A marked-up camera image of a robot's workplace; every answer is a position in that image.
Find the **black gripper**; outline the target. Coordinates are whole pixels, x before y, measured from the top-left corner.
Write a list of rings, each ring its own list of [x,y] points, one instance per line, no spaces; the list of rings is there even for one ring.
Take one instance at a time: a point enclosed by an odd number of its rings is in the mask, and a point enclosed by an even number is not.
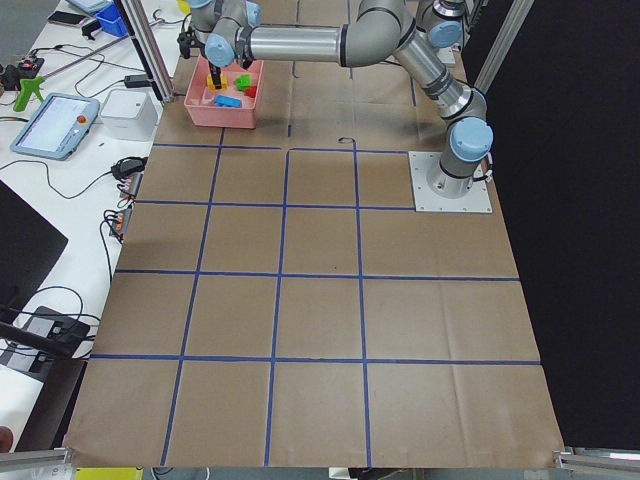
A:
[[[208,88],[209,89],[222,89],[223,82],[221,77],[222,69],[213,63],[209,63],[209,70],[212,75],[215,75],[215,82],[211,74],[208,75]]]

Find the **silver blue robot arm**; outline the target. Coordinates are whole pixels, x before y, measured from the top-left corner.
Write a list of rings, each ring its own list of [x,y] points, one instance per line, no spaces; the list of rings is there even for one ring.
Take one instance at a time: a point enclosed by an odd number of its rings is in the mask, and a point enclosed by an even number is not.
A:
[[[463,34],[462,1],[421,1],[414,13],[402,1],[363,1],[355,21],[340,27],[267,26],[251,1],[192,1],[189,7],[196,45],[217,68],[255,60],[360,68],[395,58],[447,125],[438,178],[470,181],[490,153],[494,136],[484,95],[456,80],[437,55]]]

